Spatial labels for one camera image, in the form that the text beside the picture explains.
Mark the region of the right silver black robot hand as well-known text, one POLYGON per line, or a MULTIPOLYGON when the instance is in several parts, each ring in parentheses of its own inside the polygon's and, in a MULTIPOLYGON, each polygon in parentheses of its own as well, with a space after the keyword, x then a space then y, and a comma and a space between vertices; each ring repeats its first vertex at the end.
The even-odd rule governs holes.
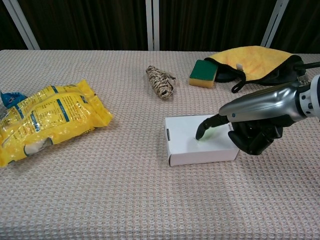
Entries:
POLYGON ((231 124, 231 141, 249 155, 260 155, 283 136, 284 128, 307 117, 300 101, 309 89, 309 84, 294 81, 238 97, 200 123, 195 138, 200 140, 210 128, 231 124))

